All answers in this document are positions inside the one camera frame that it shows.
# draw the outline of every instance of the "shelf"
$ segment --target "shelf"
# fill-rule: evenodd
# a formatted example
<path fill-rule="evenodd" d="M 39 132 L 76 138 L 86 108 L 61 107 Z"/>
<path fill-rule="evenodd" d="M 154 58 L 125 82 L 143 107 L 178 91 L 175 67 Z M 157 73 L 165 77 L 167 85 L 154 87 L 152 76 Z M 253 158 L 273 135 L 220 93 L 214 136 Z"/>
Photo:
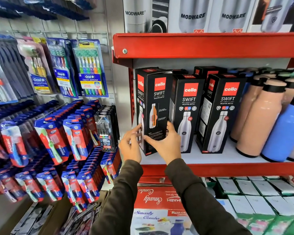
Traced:
<path fill-rule="evenodd" d="M 136 126 L 136 114 L 133 126 Z M 141 151 L 143 176 L 164 177 L 165 161 L 158 153 L 145 156 Z M 247 158 L 235 150 L 235 143 L 227 140 L 222 154 L 202 154 L 195 139 L 192 151 L 182 154 L 182 159 L 197 176 L 258 176 L 294 175 L 294 162 L 272 163 L 262 157 Z"/>
<path fill-rule="evenodd" d="M 113 62 L 149 58 L 294 58 L 294 33 L 118 33 Z"/>

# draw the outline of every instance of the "person's left hand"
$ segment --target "person's left hand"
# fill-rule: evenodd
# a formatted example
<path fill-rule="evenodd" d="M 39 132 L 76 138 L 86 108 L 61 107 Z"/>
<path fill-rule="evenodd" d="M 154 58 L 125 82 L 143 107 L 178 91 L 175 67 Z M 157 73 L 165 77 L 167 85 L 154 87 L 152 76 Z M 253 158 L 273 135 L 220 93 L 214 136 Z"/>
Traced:
<path fill-rule="evenodd" d="M 119 144 L 124 161 L 130 159 L 140 163 L 142 160 L 138 144 L 140 142 L 137 142 L 137 137 L 141 136 L 141 133 L 137 133 L 137 131 L 141 126 L 142 124 L 139 124 L 134 129 L 127 131 Z"/>

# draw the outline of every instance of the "steel bottle picture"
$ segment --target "steel bottle picture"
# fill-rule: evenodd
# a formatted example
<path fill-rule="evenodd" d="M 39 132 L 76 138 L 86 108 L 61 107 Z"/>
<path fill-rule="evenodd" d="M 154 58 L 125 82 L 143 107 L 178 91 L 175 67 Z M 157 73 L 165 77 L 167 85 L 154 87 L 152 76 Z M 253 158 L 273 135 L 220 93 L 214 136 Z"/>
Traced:
<path fill-rule="evenodd" d="M 293 0 L 270 0 L 261 24 L 262 32 L 278 32 L 285 20 Z"/>
<path fill-rule="evenodd" d="M 152 26 L 152 0 L 123 0 L 126 33 L 147 33 Z"/>
<path fill-rule="evenodd" d="M 188 120 L 189 116 L 191 116 L 191 112 L 186 111 L 183 113 L 183 120 L 181 121 L 177 130 L 177 133 L 181 136 L 181 152 L 185 152 L 188 149 L 189 138 L 192 130 L 192 124 Z"/>
<path fill-rule="evenodd" d="M 138 116 L 138 124 L 142 124 L 141 128 L 138 130 L 138 133 L 141 133 L 142 135 L 138 137 L 138 140 L 141 141 L 139 144 L 142 150 L 144 150 L 144 120 L 143 120 L 143 108 L 139 106 L 139 116 Z"/>
<path fill-rule="evenodd" d="M 149 114 L 149 128 L 156 127 L 156 124 L 157 124 L 156 104 L 152 104 L 150 114 Z"/>
<path fill-rule="evenodd" d="M 219 29 L 221 32 L 236 32 L 243 29 L 251 0 L 223 0 Z"/>
<path fill-rule="evenodd" d="M 220 150 L 221 144 L 223 141 L 223 137 L 226 130 L 226 121 L 227 118 L 225 118 L 228 115 L 227 111 L 221 111 L 220 117 L 217 120 L 217 122 L 214 124 L 209 144 L 208 144 L 208 152 L 215 153 Z"/>
<path fill-rule="evenodd" d="M 181 0 L 179 27 L 183 33 L 204 29 L 209 0 Z"/>

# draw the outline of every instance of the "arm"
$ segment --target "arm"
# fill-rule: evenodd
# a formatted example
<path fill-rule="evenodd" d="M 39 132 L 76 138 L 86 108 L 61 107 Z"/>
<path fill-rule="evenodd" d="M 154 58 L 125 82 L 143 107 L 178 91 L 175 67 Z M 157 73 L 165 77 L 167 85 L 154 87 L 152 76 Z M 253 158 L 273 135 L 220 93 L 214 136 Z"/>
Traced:
<path fill-rule="evenodd" d="M 170 162 L 165 169 L 183 207 L 200 235 L 250 235 L 233 216 L 206 190 L 183 159 Z"/>
<path fill-rule="evenodd" d="M 138 162 L 125 161 L 100 216 L 92 225 L 92 234 L 130 234 L 137 183 L 142 174 L 143 169 Z"/>

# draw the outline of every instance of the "black box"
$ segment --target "black box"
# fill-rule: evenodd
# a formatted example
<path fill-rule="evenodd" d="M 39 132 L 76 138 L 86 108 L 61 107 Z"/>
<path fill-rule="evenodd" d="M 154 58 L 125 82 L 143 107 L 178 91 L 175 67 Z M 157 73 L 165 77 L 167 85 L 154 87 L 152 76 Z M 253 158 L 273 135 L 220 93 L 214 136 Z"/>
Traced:
<path fill-rule="evenodd" d="M 173 75 L 169 120 L 181 136 L 181 153 L 192 149 L 204 82 L 199 76 Z"/>
<path fill-rule="evenodd" d="M 216 66 L 203 66 L 203 67 L 194 67 L 194 76 L 200 76 L 201 78 L 205 79 L 204 83 L 204 89 L 203 89 L 203 94 L 205 93 L 205 90 L 207 88 L 207 79 L 209 74 L 216 74 L 216 73 L 227 73 L 226 68 L 222 67 L 216 67 Z M 203 104 L 204 98 L 202 97 L 202 101 L 200 102 L 200 105 Z M 198 133 L 198 127 L 199 127 L 199 118 L 197 119 L 196 125 L 195 125 L 195 133 Z"/>
<path fill-rule="evenodd" d="M 210 74 L 196 137 L 202 153 L 222 153 L 245 86 L 245 76 Z"/>
<path fill-rule="evenodd" d="M 157 67 L 135 69 L 137 124 L 139 132 L 154 140 L 165 138 L 169 115 L 172 72 Z M 145 155 L 156 153 L 146 141 L 139 144 Z"/>

